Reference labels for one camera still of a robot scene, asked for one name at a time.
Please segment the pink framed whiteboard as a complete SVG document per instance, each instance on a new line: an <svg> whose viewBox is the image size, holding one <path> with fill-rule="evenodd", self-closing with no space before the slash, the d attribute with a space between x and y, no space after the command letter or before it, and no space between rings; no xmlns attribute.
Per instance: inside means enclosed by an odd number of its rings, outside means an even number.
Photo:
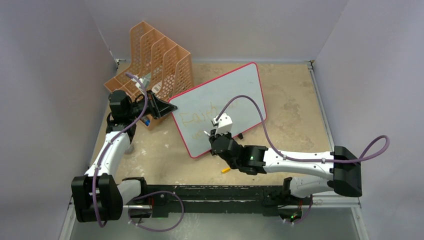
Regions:
<svg viewBox="0 0 424 240"><path fill-rule="evenodd" d="M193 159L210 151L205 133L214 128L212 119L221 111L231 117L233 137L267 118L259 70L254 62L175 95L169 103L177 107L172 117Z"/></svg>

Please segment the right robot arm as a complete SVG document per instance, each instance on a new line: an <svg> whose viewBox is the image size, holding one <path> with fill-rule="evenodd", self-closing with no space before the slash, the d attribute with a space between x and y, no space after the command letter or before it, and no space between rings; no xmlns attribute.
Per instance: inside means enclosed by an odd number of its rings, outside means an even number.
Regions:
<svg viewBox="0 0 424 240"><path fill-rule="evenodd" d="M353 163L356 158L344 146L335 146L334 151L307 153L295 152L295 156L307 158L306 162L285 158L286 151L277 153L260 145L241 145L230 133L208 133L211 154L223 159L232 170L247 175L268 173L295 173L304 177L286 178L280 196L288 204L315 193L333 190L344 197L362 196L361 164Z"/></svg>

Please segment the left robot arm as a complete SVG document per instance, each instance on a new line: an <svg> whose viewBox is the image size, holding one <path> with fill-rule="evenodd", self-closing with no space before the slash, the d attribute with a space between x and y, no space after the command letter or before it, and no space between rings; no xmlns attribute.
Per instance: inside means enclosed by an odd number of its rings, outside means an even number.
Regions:
<svg viewBox="0 0 424 240"><path fill-rule="evenodd" d="M150 115L161 119L177 110L177 106L159 99L151 90L132 100L124 90L109 94L110 113L107 115L104 144L94 163L82 176L71 182L76 219L80 223L118 220L123 206L130 200L138 205L146 203L149 191L142 186L143 178L130 179L119 187L114 179L123 156L131 149L136 123Z"/></svg>

